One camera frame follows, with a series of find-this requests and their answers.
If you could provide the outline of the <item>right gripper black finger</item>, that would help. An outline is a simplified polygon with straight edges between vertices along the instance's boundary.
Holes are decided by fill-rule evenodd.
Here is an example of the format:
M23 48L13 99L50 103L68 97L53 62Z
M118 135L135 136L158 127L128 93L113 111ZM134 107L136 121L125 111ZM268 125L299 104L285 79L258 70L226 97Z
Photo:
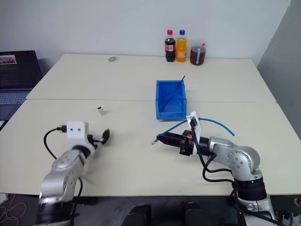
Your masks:
M181 140L181 139L182 139L182 135L170 133L170 132L157 135L157 140Z
M160 142L162 142L165 145L180 147L180 140L176 139L160 139Z

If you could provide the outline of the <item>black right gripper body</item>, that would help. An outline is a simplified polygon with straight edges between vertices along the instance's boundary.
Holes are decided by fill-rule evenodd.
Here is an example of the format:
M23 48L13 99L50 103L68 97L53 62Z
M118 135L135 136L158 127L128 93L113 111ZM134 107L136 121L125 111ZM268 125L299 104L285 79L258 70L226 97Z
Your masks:
M179 154L190 156L193 154L194 150L194 139L192 135L192 131L185 130L182 133L182 139L179 143L180 152Z

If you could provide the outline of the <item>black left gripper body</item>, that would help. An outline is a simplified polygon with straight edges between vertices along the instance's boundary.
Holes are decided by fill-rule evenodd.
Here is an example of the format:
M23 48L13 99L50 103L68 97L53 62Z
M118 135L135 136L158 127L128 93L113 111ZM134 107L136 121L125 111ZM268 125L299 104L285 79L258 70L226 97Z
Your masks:
M87 139L94 149L98 148L98 143L104 144L103 137L94 137L93 135L88 134Z

